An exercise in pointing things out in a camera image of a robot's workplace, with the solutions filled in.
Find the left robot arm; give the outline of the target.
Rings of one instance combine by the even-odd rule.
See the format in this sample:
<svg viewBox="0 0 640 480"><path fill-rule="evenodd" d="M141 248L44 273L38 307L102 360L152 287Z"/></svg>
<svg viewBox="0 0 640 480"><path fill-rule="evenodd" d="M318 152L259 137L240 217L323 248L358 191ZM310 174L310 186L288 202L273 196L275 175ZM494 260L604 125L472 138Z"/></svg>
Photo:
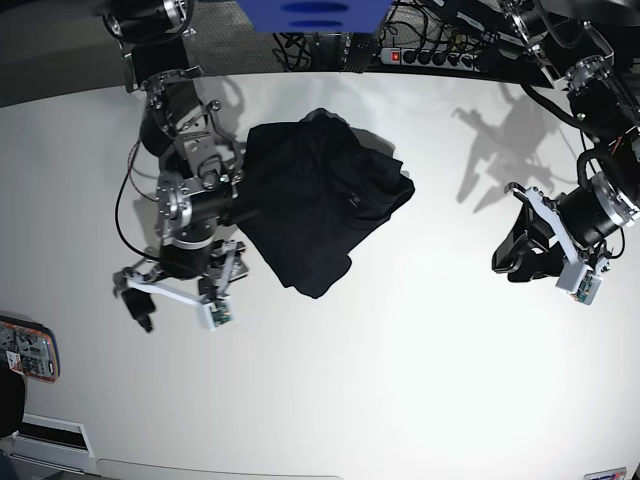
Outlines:
<svg viewBox="0 0 640 480"><path fill-rule="evenodd" d="M577 157L577 186L568 194L506 186L522 208L492 269L512 283L554 278L569 293L594 288L616 257L608 238L639 219L639 90L624 78L639 38L639 4L503 1L500 9L570 108L529 84L525 94L593 145Z"/></svg>

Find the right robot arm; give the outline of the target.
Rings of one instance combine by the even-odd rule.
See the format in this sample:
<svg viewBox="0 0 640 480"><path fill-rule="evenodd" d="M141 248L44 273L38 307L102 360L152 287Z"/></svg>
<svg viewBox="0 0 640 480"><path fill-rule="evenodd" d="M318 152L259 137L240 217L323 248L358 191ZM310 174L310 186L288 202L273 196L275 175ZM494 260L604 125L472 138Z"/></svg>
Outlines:
<svg viewBox="0 0 640 480"><path fill-rule="evenodd" d="M192 1L107 1L99 13L121 49L127 90L145 96L123 182L133 182L141 149L158 161L150 196L158 245L113 276L115 297L146 332L153 329L156 295L192 307L209 330L228 323L228 287L248 273L244 244L216 235L240 220L233 206L244 155L220 121L219 101L199 94L202 71L185 46L194 11Z"/></svg>

